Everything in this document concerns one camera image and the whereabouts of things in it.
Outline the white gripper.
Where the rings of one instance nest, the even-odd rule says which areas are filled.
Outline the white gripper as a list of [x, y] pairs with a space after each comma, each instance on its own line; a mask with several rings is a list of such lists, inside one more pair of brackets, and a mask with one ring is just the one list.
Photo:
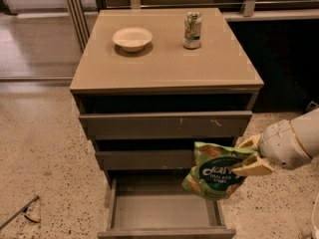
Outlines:
[[[237, 147], [260, 148], [263, 157], [288, 170], [294, 170], [312, 161], [312, 157], [298, 141], [291, 122], [286, 119], [268, 126], [261, 135], [250, 136]], [[238, 176], [269, 175], [274, 168], [265, 158], [254, 152], [243, 161], [234, 164], [230, 171]]]

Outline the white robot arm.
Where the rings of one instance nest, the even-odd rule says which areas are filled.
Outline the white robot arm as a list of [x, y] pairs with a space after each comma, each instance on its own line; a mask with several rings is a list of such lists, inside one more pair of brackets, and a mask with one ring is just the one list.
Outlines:
[[256, 152], [229, 167], [239, 176], [268, 175], [278, 169], [294, 170], [319, 155], [319, 109], [293, 120], [281, 120], [246, 140]]

